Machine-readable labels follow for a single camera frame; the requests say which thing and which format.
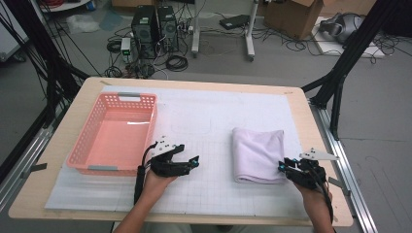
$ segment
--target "basket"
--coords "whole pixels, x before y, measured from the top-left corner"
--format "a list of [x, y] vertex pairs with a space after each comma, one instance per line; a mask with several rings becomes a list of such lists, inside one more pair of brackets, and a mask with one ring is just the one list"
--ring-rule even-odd
[[152, 142], [156, 115], [154, 94], [102, 92], [67, 166], [86, 175], [136, 176]]

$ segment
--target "metal frame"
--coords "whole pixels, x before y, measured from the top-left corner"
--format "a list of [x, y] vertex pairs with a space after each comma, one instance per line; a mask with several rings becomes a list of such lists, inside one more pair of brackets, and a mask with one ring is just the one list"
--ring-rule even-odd
[[333, 96], [330, 131], [335, 140], [339, 140], [337, 127], [343, 83], [376, 34], [395, 12], [398, 3], [399, 0], [377, 0], [360, 28], [351, 35], [347, 48], [343, 51], [332, 70], [322, 78], [302, 87], [304, 92], [321, 87], [318, 93], [310, 99], [311, 103], [320, 109], [325, 109], [327, 102]]
[[366, 203], [361, 194], [361, 189], [358, 186], [357, 180], [354, 173], [352, 172], [351, 165], [349, 164], [348, 158], [345, 151], [343, 150], [342, 144], [340, 141], [334, 139], [332, 132], [329, 130], [330, 126], [330, 116], [327, 113], [327, 110], [316, 109], [316, 114], [320, 119], [322, 128], [326, 133], [326, 137], [331, 149], [331, 152], [339, 156], [339, 160], [332, 161], [339, 170], [339, 176], [341, 181], [345, 185], [343, 188], [348, 190], [350, 194], [350, 199], [356, 212], [356, 215], [359, 220], [359, 224], [364, 233], [377, 233], [375, 222], [372, 219], [372, 215], [368, 210]]
[[39, 115], [38, 119], [42, 121], [44, 127], [41, 127], [37, 131], [37, 134], [36, 132], [33, 132], [33, 135], [35, 134], [33, 140], [31, 140], [28, 146], [25, 147], [24, 153], [19, 156], [18, 161], [10, 170], [7, 177], [0, 183], [0, 212], [3, 211], [9, 200], [13, 197], [19, 185], [23, 183], [30, 175], [33, 170], [33, 165], [37, 162], [38, 158], [42, 155], [42, 152], [48, 145], [49, 140], [51, 139], [52, 134], [54, 133], [55, 128], [57, 128], [57, 125], [64, 113], [64, 111], [58, 108], [56, 115], [60, 117], [57, 117], [47, 127], [44, 124], [44, 113]]
[[[194, 27], [193, 27], [193, 38], [191, 41], [191, 53], [193, 57], [196, 58], [197, 54], [199, 53], [199, 41], [200, 41], [200, 25], [199, 25], [199, 3], [198, 0], [194, 0]], [[250, 61], [254, 61], [255, 59], [255, 49], [254, 49], [254, 42], [252, 37], [252, 32], [254, 30], [255, 18], [258, 11], [258, 0], [253, 0], [252, 9], [251, 9], [251, 16], [249, 19], [249, 25], [245, 32], [245, 42], [248, 48], [248, 57]]]

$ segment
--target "white towel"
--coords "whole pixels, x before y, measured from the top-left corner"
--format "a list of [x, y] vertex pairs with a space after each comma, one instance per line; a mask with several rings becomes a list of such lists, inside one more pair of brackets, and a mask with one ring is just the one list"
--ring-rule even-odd
[[284, 131], [255, 132], [233, 129], [234, 179], [238, 183], [281, 183], [278, 171], [284, 161]]

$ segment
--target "desktop computer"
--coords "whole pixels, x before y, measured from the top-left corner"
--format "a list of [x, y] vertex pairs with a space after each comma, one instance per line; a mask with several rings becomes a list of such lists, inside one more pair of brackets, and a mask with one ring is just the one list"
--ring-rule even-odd
[[160, 27], [160, 40], [163, 45], [163, 51], [178, 51], [178, 30], [177, 21], [173, 8], [171, 6], [163, 6], [157, 8], [158, 24]]
[[139, 58], [156, 58], [155, 45], [159, 41], [159, 34], [155, 7], [152, 5], [138, 6], [131, 22], [131, 29]]

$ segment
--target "gray floor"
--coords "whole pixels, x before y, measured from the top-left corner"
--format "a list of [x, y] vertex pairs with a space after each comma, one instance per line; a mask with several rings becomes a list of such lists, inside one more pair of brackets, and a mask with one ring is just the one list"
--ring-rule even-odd
[[[84, 11], [66, 14], [74, 13], [83, 14]], [[131, 17], [106, 8], [88, 14], [104, 24], [105, 30], [76, 34], [73, 40], [101, 73], [108, 66], [107, 38], [128, 26]], [[63, 39], [75, 66], [94, 75], [96, 72], [68, 43], [67, 37]], [[169, 80], [304, 86], [325, 75], [338, 59], [328, 55], [313, 56], [308, 50], [289, 50], [279, 37], [272, 36], [265, 41], [255, 40], [257, 56], [251, 63], [245, 55], [243, 38], [208, 34], [202, 35], [201, 40], [198, 57], [194, 59], [188, 53], [188, 69], [183, 73], [166, 71]], [[397, 46], [409, 53], [412, 51], [410, 43]], [[309, 47], [312, 52], [317, 52], [313, 44]], [[411, 61], [411, 56], [399, 50], [378, 59], [376, 64], [363, 58], [350, 73], [344, 87], [339, 136], [380, 232], [409, 232], [412, 229], [412, 175], [409, 172], [412, 164], [409, 137], [412, 132]], [[165, 80], [166, 76], [158, 72], [153, 79]], [[3, 162], [46, 103], [29, 62], [0, 63], [0, 95], [0, 162]], [[10, 219], [7, 215], [9, 205], [0, 214], [2, 232], [110, 232], [111, 229], [111, 222]], [[213, 226], [194, 226], [193, 230], [215, 231]], [[337, 231], [360, 232], [356, 224]], [[276, 232], [311, 232], [311, 229], [282, 227]]]

